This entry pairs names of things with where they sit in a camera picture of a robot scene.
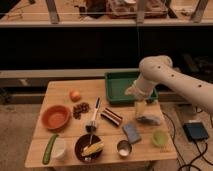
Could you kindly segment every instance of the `green vegetable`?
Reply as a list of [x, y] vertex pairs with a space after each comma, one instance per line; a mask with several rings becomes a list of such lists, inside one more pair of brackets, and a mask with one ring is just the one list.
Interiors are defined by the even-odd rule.
[[50, 156], [51, 156], [53, 144], [55, 142], [55, 139], [58, 136], [59, 136], [58, 134], [53, 134], [52, 137], [50, 138], [47, 146], [46, 146], [46, 149], [45, 149], [45, 152], [44, 152], [44, 156], [43, 156], [43, 161], [42, 161], [42, 163], [45, 164], [45, 165], [50, 162]]

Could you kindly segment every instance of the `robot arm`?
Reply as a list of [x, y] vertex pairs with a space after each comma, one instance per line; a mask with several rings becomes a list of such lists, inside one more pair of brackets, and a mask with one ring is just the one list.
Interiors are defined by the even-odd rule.
[[139, 68], [141, 74], [126, 90], [126, 94], [133, 94], [136, 100], [144, 100], [161, 83], [213, 115], [213, 85], [176, 72], [168, 56], [146, 57], [140, 62]]

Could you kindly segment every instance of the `black cable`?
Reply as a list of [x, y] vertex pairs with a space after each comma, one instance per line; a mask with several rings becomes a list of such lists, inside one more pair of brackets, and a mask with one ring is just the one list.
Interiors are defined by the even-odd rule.
[[[198, 144], [197, 144], [197, 143], [195, 143], [195, 145], [196, 145], [196, 147], [197, 147], [197, 149], [198, 149], [199, 153], [201, 154], [202, 152], [201, 152], [201, 150], [200, 150], [200, 148], [199, 148]], [[202, 155], [202, 158], [204, 159], [204, 161], [205, 161], [206, 163], [208, 163], [209, 165], [213, 166], [213, 163], [212, 163], [212, 162], [210, 162], [209, 160], [207, 160], [207, 159], [205, 158], [205, 156], [204, 156], [204, 155]]]
[[210, 114], [209, 117], [210, 117], [211, 127], [213, 128], [213, 116]]
[[206, 152], [207, 152], [207, 150], [208, 150], [208, 144], [207, 143], [205, 143], [205, 149], [204, 149], [204, 151], [202, 152], [202, 153], [200, 153], [198, 156], [196, 156], [194, 159], [192, 159], [191, 160], [191, 162], [189, 163], [189, 171], [190, 171], [190, 169], [191, 169], [191, 165], [193, 165], [193, 163], [197, 160], [197, 159], [199, 159], [200, 157], [202, 157]]
[[174, 144], [174, 146], [175, 146], [175, 149], [176, 149], [176, 151], [177, 151], [177, 153], [178, 153], [178, 156], [181, 158], [182, 162], [183, 162], [184, 165], [185, 165], [186, 162], [184, 161], [182, 155], [180, 154], [180, 152], [179, 152], [179, 150], [178, 150], [178, 148], [177, 148], [177, 146], [176, 146], [176, 144], [175, 144], [175, 136], [176, 136], [175, 124], [174, 124], [173, 120], [171, 119], [171, 117], [170, 117], [169, 115], [167, 115], [167, 114], [164, 113], [164, 112], [163, 112], [163, 115], [166, 116], [166, 117], [170, 120], [170, 122], [171, 122], [171, 124], [172, 124], [172, 127], [173, 127], [172, 141], [173, 141], [173, 144]]
[[184, 164], [183, 166], [181, 166], [181, 167], [178, 169], [178, 171], [180, 171], [180, 170], [183, 169], [184, 167], [193, 167], [193, 168], [195, 168], [195, 169], [201, 171], [201, 169], [200, 169], [199, 167], [197, 167], [197, 166], [195, 166], [195, 165], [191, 165], [191, 164]]

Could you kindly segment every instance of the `wooden table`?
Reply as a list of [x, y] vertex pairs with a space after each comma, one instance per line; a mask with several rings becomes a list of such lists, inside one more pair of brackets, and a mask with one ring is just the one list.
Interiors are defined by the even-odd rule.
[[[73, 116], [71, 117], [68, 125], [59, 132], [60, 137], [63, 137], [67, 143], [67, 156], [63, 161], [51, 159], [48, 165], [42, 164], [42, 158], [45, 147], [49, 138], [52, 136], [52, 132], [45, 129], [41, 123], [41, 114], [52, 105], [64, 105], [72, 110], [73, 106], [77, 103], [72, 102], [69, 99], [70, 90], [79, 90], [82, 94], [82, 100], [80, 102], [88, 102], [91, 110], [89, 113], [82, 114], [81, 119], [77, 120]], [[97, 80], [77, 80], [77, 81], [56, 81], [50, 82], [45, 94], [45, 98], [40, 110], [40, 115], [35, 127], [32, 142], [26, 157], [25, 166], [27, 168], [35, 167], [57, 167], [57, 166], [74, 166], [85, 165], [79, 161], [75, 155], [74, 148], [78, 138], [86, 134], [85, 124], [91, 119], [93, 114], [93, 107], [95, 105], [97, 97], [101, 99], [101, 106], [96, 121], [99, 127], [96, 131], [105, 146], [100, 158], [93, 164], [116, 164], [116, 163], [128, 163], [128, 162], [144, 162], [144, 161], [157, 161], [166, 159], [177, 158], [176, 150], [169, 138], [168, 144], [164, 149], [155, 147], [151, 142], [152, 133], [156, 129], [162, 129], [168, 133], [168, 128], [162, 115], [160, 105], [158, 101], [149, 105], [145, 112], [146, 114], [153, 114], [162, 120], [160, 126], [148, 126], [142, 125], [135, 121], [134, 107], [132, 106], [117, 106], [112, 107], [106, 100], [105, 93], [105, 81], [103, 79]], [[100, 117], [100, 112], [108, 107], [117, 114], [123, 117], [122, 125], [132, 121], [137, 130], [140, 132], [142, 140], [133, 144], [132, 153], [129, 157], [121, 159], [116, 151], [117, 143], [122, 139], [127, 139], [123, 133], [122, 125], [118, 128], [111, 125], [105, 119]]]

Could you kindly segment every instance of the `metal cup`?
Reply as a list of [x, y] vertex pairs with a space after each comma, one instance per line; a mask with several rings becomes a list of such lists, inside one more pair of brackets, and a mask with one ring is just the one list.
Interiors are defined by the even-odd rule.
[[117, 151], [121, 157], [127, 157], [132, 152], [132, 145], [127, 140], [121, 140], [117, 144]]

